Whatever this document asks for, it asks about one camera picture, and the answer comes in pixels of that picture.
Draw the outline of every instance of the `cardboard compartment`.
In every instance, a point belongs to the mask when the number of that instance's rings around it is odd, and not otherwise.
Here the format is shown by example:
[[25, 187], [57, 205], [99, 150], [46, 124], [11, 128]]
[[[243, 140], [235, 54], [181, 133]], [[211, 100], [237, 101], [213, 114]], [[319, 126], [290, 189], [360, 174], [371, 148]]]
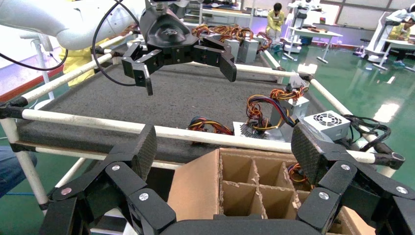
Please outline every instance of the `cardboard compartment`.
[[252, 158], [221, 154], [222, 176], [224, 181], [257, 184], [258, 174]]
[[255, 158], [254, 161], [259, 184], [294, 189], [283, 160]]
[[267, 219], [295, 219], [296, 218], [296, 193], [292, 189], [260, 186], [262, 204], [264, 205]]
[[223, 181], [222, 205], [226, 216], [247, 216], [261, 214], [263, 206], [255, 185]]

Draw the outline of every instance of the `white robot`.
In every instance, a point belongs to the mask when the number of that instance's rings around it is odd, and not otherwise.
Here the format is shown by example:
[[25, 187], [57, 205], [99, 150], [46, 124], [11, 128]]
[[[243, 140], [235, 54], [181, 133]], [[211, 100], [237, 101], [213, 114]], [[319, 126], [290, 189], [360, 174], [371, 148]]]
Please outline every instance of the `white robot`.
[[[140, 21], [148, 0], [124, 0], [124, 4]], [[90, 47], [98, 23], [114, 5], [113, 0], [0, 0], [0, 24], [56, 37], [69, 50]], [[183, 8], [189, 3], [176, 4]], [[118, 5], [101, 27], [96, 41], [121, 33], [134, 20]]]
[[[287, 17], [287, 23], [289, 27], [294, 28], [302, 28], [304, 24], [304, 20], [307, 18], [307, 13], [311, 11], [321, 11], [322, 8], [319, 6], [320, 0], [297, 0], [293, 3], [289, 3], [287, 8], [293, 9], [293, 16], [291, 23]], [[289, 51], [291, 48], [291, 41], [294, 40], [293, 48], [291, 49], [291, 53], [299, 53], [301, 50], [301, 41], [298, 35], [294, 35], [290, 29], [287, 30], [285, 40], [289, 43], [284, 46], [284, 51]]]
[[371, 62], [380, 63], [382, 57], [387, 56], [383, 52], [385, 39], [388, 38], [394, 26], [401, 24], [408, 17], [411, 17], [415, 21], [415, 3], [409, 8], [393, 13], [384, 12], [378, 21], [376, 31], [368, 47], [364, 49], [361, 57]]

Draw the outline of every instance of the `gray carpet surface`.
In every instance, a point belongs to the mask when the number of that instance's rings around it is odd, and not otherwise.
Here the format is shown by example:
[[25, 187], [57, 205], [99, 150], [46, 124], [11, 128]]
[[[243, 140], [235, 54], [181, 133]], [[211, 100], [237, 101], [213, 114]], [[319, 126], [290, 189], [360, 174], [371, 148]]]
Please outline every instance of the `gray carpet surface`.
[[[120, 82], [133, 82], [124, 76], [121, 65], [110, 66], [106, 71]], [[250, 80], [253, 77], [269, 78], [267, 75], [238, 72], [237, 80], [231, 83], [218, 68], [165, 66], [151, 75], [154, 95], [147, 96], [145, 88], [123, 87], [98, 73], [42, 110], [182, 129], [195, 116], [205, 116], [233, 128], [233, 121], [247, 120], [245, 109], [249, 96], [268, 95], [279, 87], [275, 83]], [[309, 114], [322, 112], [323, 107], [310, 95], [306, 95], [311, 99]], [[263, 105], [264, 116], [270, 117], [271, 108], [267, 106]], [[103, 153], [108, 153], [117, 143], [137, 137], [119, 131], [27, 120], [18, 122], [18, 131], [22, 141]], [[156, 159], [177, 163], [190, 162], [220, 147], [166, 138], [157, 140]]]

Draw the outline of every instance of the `stool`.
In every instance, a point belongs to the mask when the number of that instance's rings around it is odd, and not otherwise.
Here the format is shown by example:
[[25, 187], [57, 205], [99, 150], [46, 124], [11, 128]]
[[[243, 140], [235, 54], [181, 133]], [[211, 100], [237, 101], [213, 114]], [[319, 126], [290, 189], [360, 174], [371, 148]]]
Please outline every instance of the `stool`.
[[363, 51], [365, 50], [365, 47], [367, 46], [367, 43], [369, 43], [369, 42], [370, 42], [370, 40], [369, 40], [369, 39], [365, 39], [365, 38], [361, 38], [361, 39], [360, 39], [360, 41], [362, 41], [362, 42], [363, 42], [363, 45], [362, 45], [361, 47], [358, 47], [358, 48], [356, 49], [356, 51], [355, 51], [355, 52], [353, 52], [353, 55], [357, 55], [357, 56], [362, 55], [362, 54], [363, 54]]

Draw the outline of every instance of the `robotic arm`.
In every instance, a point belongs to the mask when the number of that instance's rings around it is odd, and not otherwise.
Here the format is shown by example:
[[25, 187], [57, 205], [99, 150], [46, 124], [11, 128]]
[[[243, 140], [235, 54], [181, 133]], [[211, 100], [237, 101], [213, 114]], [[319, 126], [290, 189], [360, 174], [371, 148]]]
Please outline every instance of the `robotic arm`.
[[[122, 3], [140, 21], [146, 0], [124, 0]], [[0, 24], [56, 37], [69, 50], [90, 47], [99, 21], [114, 4], [113, 0], [0, 0]], [[188, 0], [175, 2], [183, 8]], [[128, 12], [117, 6], [101, 27], [97, 42], [121, 33], [134, 23]]]
[[386, 17], [386, 20], [400, 23], [407, 17], [411, 17], [415, 21], [415, 3], [412, 4], [409, 8], [393, 12], [388, 17]]

